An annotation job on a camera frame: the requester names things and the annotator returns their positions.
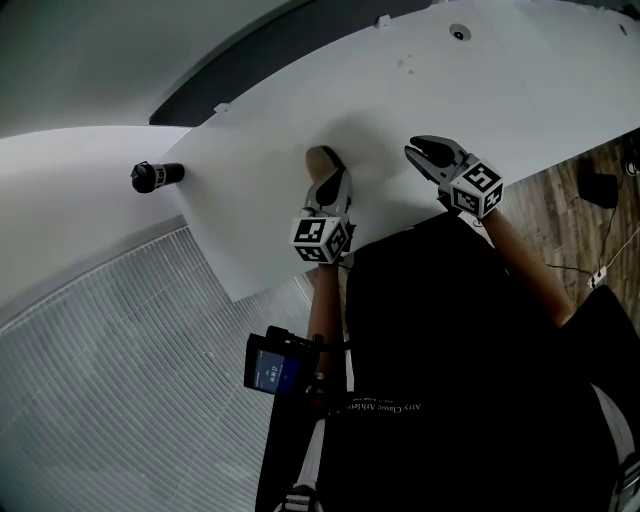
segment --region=white panel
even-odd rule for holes
[[[454,39],[453,23],[471,40]],[[309,268],[287,238],[310,186],[310,146],[332,146],[352,173],[356,249],[443,211],[404,157],[413,135],[455,139],[507,185],[640,125],[639,37],[623,16],[562,2],[453,2],[367,28],[282,69],[172,148],[167,159],[188,169],[180,207],[240,299]]]
[[[0,140],[0,306],[179,215],[166,190],[138,194],[129,176],[187,131],[90,127]]]

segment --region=metal grating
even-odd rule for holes
[[[0,328],[0,503],[19,511],[253,510],[271,397],[250,332],[306,332],[295,280],[231,303],[188,228]]]

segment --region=forearm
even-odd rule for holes
[[[549,267],[526,245],[498,210],[493,210],[482,219],[482,224],[502,255],[509,273],[522,282],[554,323],[562,327],[573,316],[575,309]]]
[[[321,334],[325,343],[342,343],[342,316],[340,313],[340,286],[337,265],[320,265],[316,269],[315,290],[309,330],[307,337]],[[323,352],[320,354],[318,372],[323,373],[331,385],[344,389],[345,354],[344,351]]]

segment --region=small screen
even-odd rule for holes
[[[258,350],[255,387],[268,393],[288,393],[298,373],[300,361]]]

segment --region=dark ceiling panel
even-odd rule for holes
[[[429,7],[432,0],[313,0],[273,19],[227,48],[180,87],[151,125],[199,126],[268,76],[337,39]]]

